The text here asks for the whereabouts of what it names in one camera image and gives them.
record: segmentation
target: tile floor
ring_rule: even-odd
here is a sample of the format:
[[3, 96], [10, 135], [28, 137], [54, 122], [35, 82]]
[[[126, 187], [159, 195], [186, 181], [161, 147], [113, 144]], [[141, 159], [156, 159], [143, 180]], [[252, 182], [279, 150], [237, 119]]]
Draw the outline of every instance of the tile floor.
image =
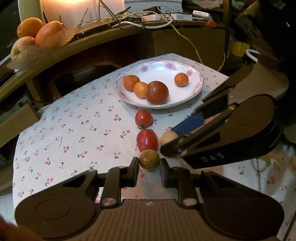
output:
[[7, 222], [16, 225], [12, 201], [12, 187], [6, 188], [0, 192], [0, 215]]

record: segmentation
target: tablecloth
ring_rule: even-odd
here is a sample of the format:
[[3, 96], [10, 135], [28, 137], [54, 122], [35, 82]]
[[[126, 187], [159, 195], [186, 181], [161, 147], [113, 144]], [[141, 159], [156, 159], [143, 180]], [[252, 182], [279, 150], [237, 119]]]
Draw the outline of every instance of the tablecloth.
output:
[[[174, 108], [151, 111], [154, 118], [151, 129], [160, 137], [163, 132], [186, 119], [194, 108], [202, 104], [201, 98], [224, 82], [227, 76], [175, 54], [141, 60], [135, 64], [153, 60], [191, 65], [201, 72], [205, 81], [201, 97], [199, 95]], [[41, 120], [19, 135], [14, 159], [14, 207], [24, 198], [85, 170], [107, 172], [112, 167], [128, 166], [132, 157], [139, 156], [136, 145], [139, 129], [134, 121], [139, 109], [122, 102], [114, 93], [117, 76], [132, 65], [96, 79], [41, 109]], [[213, 167], [211, 170], [280, 202], [285, 210], [285, 221], [278, 235], [282, 239], [296, 205], [293, 157], [292, 148], [279, 146], [276, 152], [264, 158]], [[170, 166], [181, 166], [200, 173], [200, 170], [193, 170], [180, 158], [167, 160]], [[99, 202], [102, 190], [96, 202]], [[158, 171], [147, 172], [140, 167], [137, 186], [124, 188], [122, 198], [176, 199], [177, 190], [162, 188]]]

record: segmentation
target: brown round fruit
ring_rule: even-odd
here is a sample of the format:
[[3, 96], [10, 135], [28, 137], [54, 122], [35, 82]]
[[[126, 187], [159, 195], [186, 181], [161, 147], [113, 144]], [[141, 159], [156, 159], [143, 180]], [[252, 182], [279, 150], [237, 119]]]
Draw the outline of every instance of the brown round fruit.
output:
[[52, 21], [45, 24], [37, 33], [35, 38], [35, 44], [43, 43], [49, 37], [57, 34], [62, 29], [64, 29], [64, 27], [59, 21]]
[[123, 79], [123, 86], [127, 91], [133, 91], [136, 83], [138, 82], [140, 82], [140, 79], [138, 76], [128, 75], [128, 76], [125, 76]]
[[154, 172], [159, 165], [159, 155], [155, 150], [144, 150], [139, 156], [141, 167], [149, 172]]
[[35, 38], [42, 27], [43, 22], [39, 18], [27, 18], [17, 27], [17, 36], [19, 38], [26, 36]]
[[185, 73], [178, 73], [175, 76], [175, 84], [179, 87], [185, 87], [189, 83], [189, 78]]
[[133, 91], [135, 92], [136, 96], [140, 99], [145, 99], [147, 93], [148, 84], [144, 82], [138, 82], [135, 84]]
[[169, 96], [167, 86], [160, 81], [152, 81], [148, 84], [146, 99], [150, 104], [164, 104]]

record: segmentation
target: white charger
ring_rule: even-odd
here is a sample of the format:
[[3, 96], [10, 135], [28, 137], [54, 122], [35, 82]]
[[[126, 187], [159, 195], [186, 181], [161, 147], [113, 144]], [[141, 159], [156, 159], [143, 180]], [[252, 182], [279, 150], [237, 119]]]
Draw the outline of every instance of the white charger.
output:
[[203, 18], [204, 20], [213, 20], [212, 16], [207, 12], [193, 10], [192, 15], [198, 18]]

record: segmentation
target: orange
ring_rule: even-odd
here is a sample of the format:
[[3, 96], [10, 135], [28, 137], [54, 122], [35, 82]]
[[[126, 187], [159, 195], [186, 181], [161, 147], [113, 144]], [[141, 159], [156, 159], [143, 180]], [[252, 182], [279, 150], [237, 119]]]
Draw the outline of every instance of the orange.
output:
[[145, 99], [147, 89], [148, 89], [148, 84], [146, 84], [144, 82], [138, 82], [135, 84], [133, 91], [135, 92], [135, 94], [138, 98]]
[[179, 87], [185, 87], [189, 84], [189, 78], [185, 73], [178, 73], [175, 76], [175, 84]]
[[63, 25], [59, 21], [52, 21], [45, 24], [35, 37], [35, 44], [41, 44], [49, 37], [57, 34], [63, 29]]
[[19, 38], [31, 36], [36, 37], [38, 31], [43, 27], [43, 22], [39, 18], [27, 18], [17, 27]]
[[140, 82], [140, 79], [135, 75], [128, 75], [123, 78], [123, 86], [127, 91], [133, 91], [135, 84], [138, 82]]

